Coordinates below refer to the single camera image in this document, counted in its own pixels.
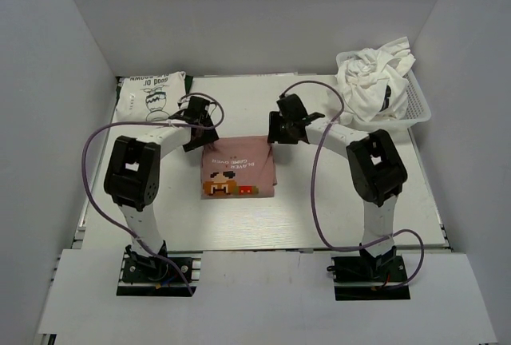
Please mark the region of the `pink t shirt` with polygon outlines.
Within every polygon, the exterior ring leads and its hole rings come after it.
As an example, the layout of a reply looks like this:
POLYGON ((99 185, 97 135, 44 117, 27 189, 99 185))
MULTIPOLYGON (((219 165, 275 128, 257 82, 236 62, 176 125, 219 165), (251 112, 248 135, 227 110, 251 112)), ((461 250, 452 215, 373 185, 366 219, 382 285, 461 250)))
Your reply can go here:
POLYGON ((226 137, 206 145, 200 169, 204 199, 275 195, 274 155, 265 136, 226 137))

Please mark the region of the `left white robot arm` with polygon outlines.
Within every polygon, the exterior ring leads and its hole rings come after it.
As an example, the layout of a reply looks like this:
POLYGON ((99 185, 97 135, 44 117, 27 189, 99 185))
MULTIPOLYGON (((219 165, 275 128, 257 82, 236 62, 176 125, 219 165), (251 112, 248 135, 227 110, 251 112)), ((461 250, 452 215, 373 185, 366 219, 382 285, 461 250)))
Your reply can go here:
POLYGON ((153 209, 160 184, 160 162, 176 149, 189 152, 219 139, 209 113, 219 104, 205 94, 186 95, 180 109, 163 121, 134 121, 148 126, 139 137, 119 136, 113 145, 104 190, 125 217, 132 243, 130 257, 148 264, 167 256, 153 209))

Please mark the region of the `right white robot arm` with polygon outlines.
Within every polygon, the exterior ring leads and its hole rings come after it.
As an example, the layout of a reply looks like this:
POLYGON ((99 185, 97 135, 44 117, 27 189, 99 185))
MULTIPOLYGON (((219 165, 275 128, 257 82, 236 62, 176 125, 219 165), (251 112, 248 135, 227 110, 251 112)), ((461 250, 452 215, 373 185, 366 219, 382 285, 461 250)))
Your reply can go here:
POLYGON ((396 256, 394 210, 408 173, 390 134, 379 129, 365 133, 328 121, 322 113, 309 113, 296 94, 282 95, 277 111, 269 113, 267 141, 271 144, 297 145, 303 142, 316 147, 311 170, 311 212, 319 238, 336 252, 358 252, 376 268, 396 256), (363 201, 364 228, 361 243, 335 247, 327 241, 320 227, 316 209, 315 185, 323 149, 347 160, 351 181, 363 201))

